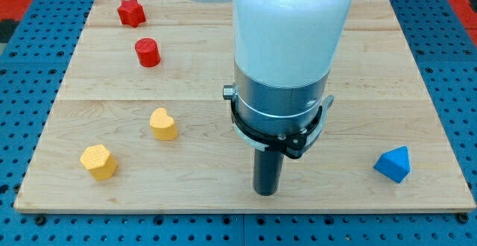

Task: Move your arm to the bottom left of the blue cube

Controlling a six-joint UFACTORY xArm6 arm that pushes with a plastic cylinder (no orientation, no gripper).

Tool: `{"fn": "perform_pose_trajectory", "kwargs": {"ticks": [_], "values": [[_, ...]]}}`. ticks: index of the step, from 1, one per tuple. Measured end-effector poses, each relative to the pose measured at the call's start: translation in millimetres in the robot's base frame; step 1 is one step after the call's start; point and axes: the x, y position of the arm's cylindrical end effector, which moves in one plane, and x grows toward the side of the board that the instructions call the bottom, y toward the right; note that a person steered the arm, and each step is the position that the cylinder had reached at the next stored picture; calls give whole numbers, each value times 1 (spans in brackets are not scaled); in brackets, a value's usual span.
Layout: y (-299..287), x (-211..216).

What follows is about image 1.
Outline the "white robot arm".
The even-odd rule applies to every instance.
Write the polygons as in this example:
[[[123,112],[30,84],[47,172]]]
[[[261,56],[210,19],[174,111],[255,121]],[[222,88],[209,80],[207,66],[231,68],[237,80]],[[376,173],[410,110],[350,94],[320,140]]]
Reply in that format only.
[[[191,0],[233,5],[236,109],[270,135],[310,124],[351,0]]]

